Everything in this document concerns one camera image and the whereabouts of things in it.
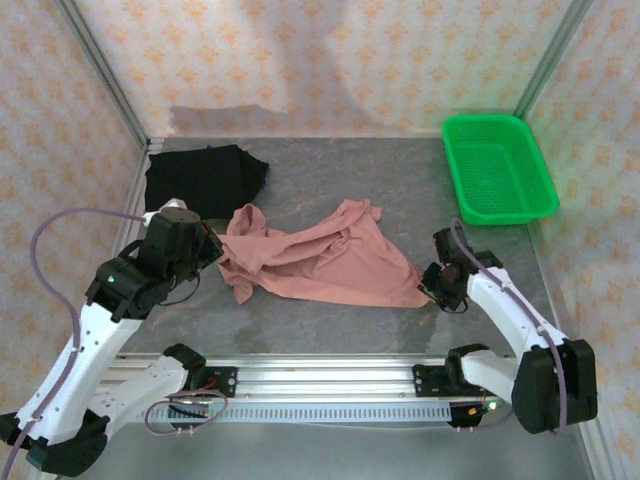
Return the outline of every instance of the wall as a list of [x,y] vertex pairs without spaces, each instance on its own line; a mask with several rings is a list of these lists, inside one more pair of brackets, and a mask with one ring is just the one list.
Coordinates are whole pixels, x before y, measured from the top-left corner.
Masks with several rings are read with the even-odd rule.
[[[0,31],[0,412],[7,412],[31,397],[71,332],[67,312],[30,270],[31,234],[64,208],[122,208],[140,149],[53,2],[4,5]],[[75,216],[45,231],[43,270],[75,305],[118,226]],[[0,448],[0,465],[7,451]]]
[[596,1],[529,122],[560,195],[534,239],[563,327],[595,348],[602,418],[640,472],[640,3]]
[[413,136],[512,111],[569,0],[80,0],[151,136]]

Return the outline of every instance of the gray marble surface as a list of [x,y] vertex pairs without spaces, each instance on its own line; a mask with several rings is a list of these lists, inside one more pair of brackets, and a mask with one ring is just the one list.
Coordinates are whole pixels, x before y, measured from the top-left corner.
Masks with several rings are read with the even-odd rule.
[[[167,139],[165,151],[237,143],[271,164],[255,204],[268,224],[294,232],[329,216],[346,199],[371,199],[379,223],[419,269],[437,259],[432,235],[459,216],[440,139]],[[466,229],[469,243],[492,250],[531,303],[548,319],[551,308],[524,226]],[[181,285],[170,299],[186,295]],[[510,348],[478,307],[463,315],[421,309],[363,308],[279,298],[261,288],[235,302],[217,267],[187,303],[157,308],[123,351],[160,352],[183,342],[200,353],[418,353],[484,343]]]

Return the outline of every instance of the black cloth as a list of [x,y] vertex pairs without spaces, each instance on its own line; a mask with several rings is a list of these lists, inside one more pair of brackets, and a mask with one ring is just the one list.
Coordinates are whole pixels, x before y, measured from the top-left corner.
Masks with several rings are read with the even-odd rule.
[[150,155],[147,211],[179,198],[203,219],[231,218],[262,189],[269,164],[237,145]]

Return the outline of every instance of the metal frame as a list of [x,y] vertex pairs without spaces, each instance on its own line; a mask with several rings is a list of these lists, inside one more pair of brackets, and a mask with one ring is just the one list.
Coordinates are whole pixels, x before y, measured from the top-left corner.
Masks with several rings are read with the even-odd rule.
[[80,13],[78,5],[73,0],[54,0],[53,3],[56,4],[60,13],[71,28],[74,36],[78,39],[87,60],[115,102],[116,107],[122,114],[124,121],[131,132],[131,135],[133,135],[133,138],[140,146],[146,146],[147,135],[144,128],[142,127],[135,111],[131,107],[131,104],[127,100],[127,97],[122,90],[122,87],[120,87],[120,84],[118,83],[113,70],[111,70],[104,54],[100,50],[100,47],[98,47],[98,43],[91,33],[82,13]]
[[551,77],[593,0],[573,0],[525,88],[513,115],[524,119]]

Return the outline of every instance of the green basket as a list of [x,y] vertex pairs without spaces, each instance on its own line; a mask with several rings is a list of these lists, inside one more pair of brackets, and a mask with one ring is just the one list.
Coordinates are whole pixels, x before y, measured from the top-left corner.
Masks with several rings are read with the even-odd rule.
[[464,220],[519,225],[552,215],[560,201],[529,126],[511,115],[457,115],[442,127]]

